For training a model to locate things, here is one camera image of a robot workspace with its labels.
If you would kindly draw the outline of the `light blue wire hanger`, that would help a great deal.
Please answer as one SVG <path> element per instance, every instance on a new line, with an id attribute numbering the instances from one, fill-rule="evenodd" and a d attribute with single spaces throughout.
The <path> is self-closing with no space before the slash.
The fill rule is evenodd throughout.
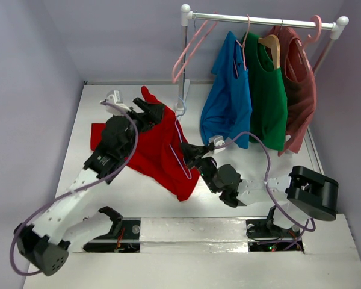
<path id="1" fill-rule="evenodd" d="M 185 101 L 181 97 L 178 97 L 178 99 L 181 102 L 181 106 L 179 107 L 178 104 L 176 104 L 176 106 L 175 106 L 176 112 L 175 112 L 175 119 L 174 119 L 174 127 L 177 132 L 179 144 L 181 145 L 183 139 L 182 139 L 179 119 L 186 113 L 187 107 L 186 107 Z M 170 149 L 171 149 L 174 157 L 176 158 L 178 165 L 180 165 L 180 168 L 183 171 L 183 174 L 185 175 L 186 179 L 192 180 L 192 173 L 186 165 L 182 151 L 176 152 L 174 147 L 171 144 L 170 144 Z"/>

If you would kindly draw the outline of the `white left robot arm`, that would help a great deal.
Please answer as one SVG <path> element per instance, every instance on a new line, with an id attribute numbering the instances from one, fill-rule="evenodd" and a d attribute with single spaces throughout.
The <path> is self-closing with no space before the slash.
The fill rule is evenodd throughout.
<path id="1" fill-rule="evenodd" d="M 140 133 L 161 123 L 165 106 L 140 98 L 133 100 L 141 112 L 121 101 L 105 99 L 102 105 L 112 114 L 102 131 L 102 139 L 84 162 L 67 193 L 44 205 L 14 231 L 12 249 L 18 249 L 46 276 L 62 268 L 72 252 L 80 252 L 100 236 L 118 237 L 123 217 L 109 206 L 88 213 L 96 193 L 94 187 L 110 184 L 135 153 Z"/>

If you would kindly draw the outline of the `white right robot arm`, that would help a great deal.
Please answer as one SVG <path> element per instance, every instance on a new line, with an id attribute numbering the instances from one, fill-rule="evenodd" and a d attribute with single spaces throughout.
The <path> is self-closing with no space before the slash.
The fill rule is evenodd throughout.
<path id="1" fill-rule="evenodd" d="M 304 166 L 294 166 L 289 174 L 277 178 L 245 180 L 231 164 L 217 166 L 213 156 L 226 146 L 216 138 L 203 146 L 181 143 L 180 149 L 187 168 L 196 169 L 224 204 L 236 208 L 271 201 L 267 233 L 278 236 L 293 225 L 304 226 L 309 219 L 336 220 L 337 181 Z"/>

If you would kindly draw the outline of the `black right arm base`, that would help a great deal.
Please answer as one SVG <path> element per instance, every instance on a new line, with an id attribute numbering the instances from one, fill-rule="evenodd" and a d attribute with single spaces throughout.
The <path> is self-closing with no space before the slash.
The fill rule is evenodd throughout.
<path id="1" fill-rule="evenodd" d="M 249 252 L 304 252 L 299 229 L 283 229 L 274 224 L 273 206 L 266 217 L 246 220 Z"/>

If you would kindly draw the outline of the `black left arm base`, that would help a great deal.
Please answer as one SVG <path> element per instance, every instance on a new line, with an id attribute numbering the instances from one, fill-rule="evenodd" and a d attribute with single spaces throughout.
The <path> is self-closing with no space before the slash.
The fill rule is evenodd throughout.
<path id="1" fill-rule="evenodd" d="M 87 253 L 139 253 L 140 252 L 140 218 L 127 218 L 112 209 L 103 207 L 99 210 L 113 222 L 110 231 L 86 243 L 83 247 Z"/>

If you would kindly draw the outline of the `blue t-shirt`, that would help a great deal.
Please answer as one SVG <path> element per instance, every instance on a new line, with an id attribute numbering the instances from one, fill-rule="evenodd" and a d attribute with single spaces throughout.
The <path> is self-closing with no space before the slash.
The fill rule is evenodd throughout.
<path id="1" fill-rule="evenodd" d="M 200 117 L 202 142 L 214 136 L 234 140 L 243 149 L 249 146 L 252 104 L 248 69 L 242 57 L 242 47 L 229 31 L 211 69 L 215 80 Z"/>

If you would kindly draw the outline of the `green t-shirt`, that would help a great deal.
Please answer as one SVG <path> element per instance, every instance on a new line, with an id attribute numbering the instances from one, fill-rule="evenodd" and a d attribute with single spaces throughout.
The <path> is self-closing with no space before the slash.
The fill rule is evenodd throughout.
<path id="1" fill-rule="evenodd" d="M 250 132 L 267 148 L 281 151 L 288 118 L 282 70 L 274 67 L 267 48 L 258 39 L 258 35 L 248 33 L 244 49 L 253 110 Z"/>

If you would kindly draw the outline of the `wooden hanger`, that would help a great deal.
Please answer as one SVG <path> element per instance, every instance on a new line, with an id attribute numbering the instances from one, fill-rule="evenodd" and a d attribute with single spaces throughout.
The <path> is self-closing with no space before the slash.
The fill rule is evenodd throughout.
<path id="1" fill-rule="evenodd" d="M 274 69 L 280 68 L 280 43 L 274 34 L 267 35 L 264 38 L 258 38 L 258 43 L 269 48 L 271 51 L 271 57 L 273 61 Z"/>

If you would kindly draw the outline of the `dusty red t-shirt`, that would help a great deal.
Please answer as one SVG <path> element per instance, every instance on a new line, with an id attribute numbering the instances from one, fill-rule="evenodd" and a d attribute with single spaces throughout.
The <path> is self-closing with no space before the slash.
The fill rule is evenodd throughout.
<path id="1" fill-rule="evenodd" d="M 301 39 L 290 27 L 274 26 L 269 31 L 280 43 L 280 68 L 287 96 L 288 119 L 282 151 L 299 153 L 307 127 L 316 110 L 316 82 Z"/>

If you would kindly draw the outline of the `thick pink plastic hanger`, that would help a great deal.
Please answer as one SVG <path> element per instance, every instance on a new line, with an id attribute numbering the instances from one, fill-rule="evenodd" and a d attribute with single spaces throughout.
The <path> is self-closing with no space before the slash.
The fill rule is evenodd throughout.
<path id="1" fill-rule="evenodd" d="M 308 34 L 305 40 L 303 41 L 301 47 L 303 50 L 307 48 L 308 45 L 316 43 L 322 32 L 322 19 L 319 15 L 313 15 L 310 20 L 315 24 L 314 32 L 311 34 Z"/>

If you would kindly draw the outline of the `white and chrome clothes rack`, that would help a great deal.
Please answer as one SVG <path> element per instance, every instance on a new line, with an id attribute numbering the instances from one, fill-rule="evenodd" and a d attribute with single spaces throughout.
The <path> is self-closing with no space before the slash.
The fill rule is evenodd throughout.
<path id="1" fill-rule="evenodd" d="M 202 26 L 197 30 L 193 38 L 188 41 L 188 24 L 191 20 L 204 20 Z M 191 7 L 188 4 L 183 4 L 180 8 L 180 24 L 182 31 L 182 52 L 173 66 L 171 72 L 171 80 L 173 83 L 178 83 L 178 94 L 177 94 L 177 103 L 175 105 L 176 110 L 186 111 L 185 109 L 185 100 L 187 98 L 188 89 L 190 87 L 190 80 L 185 77 L 185 68 L 188 62 L 194 56 L 196 50 L 198 50 L 200 44 L 204 41 L 207 35 L 202 36 L 199 42 L 195 45 L 195 48 L 190 53 L 187 51 L 190 48 L 190 45 L 195 41 L 195 39 L 202 32 L 204 27 L 207 24 L 207 21 L 213 21 L 214 23 L 218 22 L 230 22 L 230 23 L 249 23 L 255 25 L 279 25 L 279 26 L 288 26 L 292 28 L 307 28 L 314 29 L 316 34 L 314 36 L 308 36 L 304 41 L 305 45 L 315 43 L 318 41 L 321 31 L 327 30 L 330 32 L 329 40 L 322 50 L 321 55 L 318 57 L 316 64 L 313 67 L 314 74 L 318 73 L 320 67 L 322 66 L 325 57 L 329 54 L 331 47 L 334 42 L 340 38 L 345 27 L 349 24 L 350 20 L 346 16 L 339 17 L 336 22 L 333 23 L 324 23 L 320 22 L 316 17 L 310 21 L 300 21 L 300 20 L 287 20 L 287 19 L 272 19 L 264 17 L 250 17 L 250 16 L 232 16 L 232 15 L 223 15 L 223 14 L 208 14 L 208 13 L 197 13 L 191 10 Z"/>

